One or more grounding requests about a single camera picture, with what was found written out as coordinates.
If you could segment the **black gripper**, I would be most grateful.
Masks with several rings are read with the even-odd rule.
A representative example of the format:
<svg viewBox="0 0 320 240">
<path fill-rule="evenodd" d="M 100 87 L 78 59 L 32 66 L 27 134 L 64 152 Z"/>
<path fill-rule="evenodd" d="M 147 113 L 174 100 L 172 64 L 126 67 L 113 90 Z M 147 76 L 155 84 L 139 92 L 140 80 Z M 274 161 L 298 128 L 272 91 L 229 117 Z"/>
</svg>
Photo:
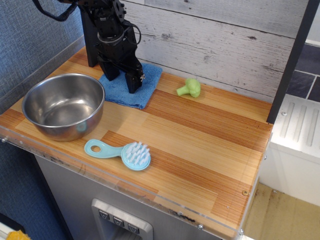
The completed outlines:
<svg viewBox="0 0 320 240">
<path fill-rule="evenodd" d="M 120 34 L 103 37 L 97 33 L 99 65 L 109 81 L 119 76 L 120 71 L 125 72 L 127 88 L 130 94 L 134 94 L 143 83 L 145 74 L 142 64 L 136 57 L 137 46 L 134 26 L 120 28 Z"/>
</svg>

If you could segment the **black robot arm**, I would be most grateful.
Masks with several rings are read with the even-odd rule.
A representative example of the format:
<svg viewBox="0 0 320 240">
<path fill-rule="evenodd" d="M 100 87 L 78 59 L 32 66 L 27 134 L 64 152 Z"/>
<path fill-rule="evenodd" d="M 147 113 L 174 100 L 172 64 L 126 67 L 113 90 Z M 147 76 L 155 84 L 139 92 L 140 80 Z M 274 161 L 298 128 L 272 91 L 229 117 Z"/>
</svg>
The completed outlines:
<svg viewBox="0 0 320 240">
<path fill-rule="evenodd" d="M 138 27 L 125 19 L 119 0 L 79 0 L 88 65 L 99 64 L 109 81 L 125 73 L 129 93 L 142 86 L 145 74 L 136 57 Z"/>
</svg>

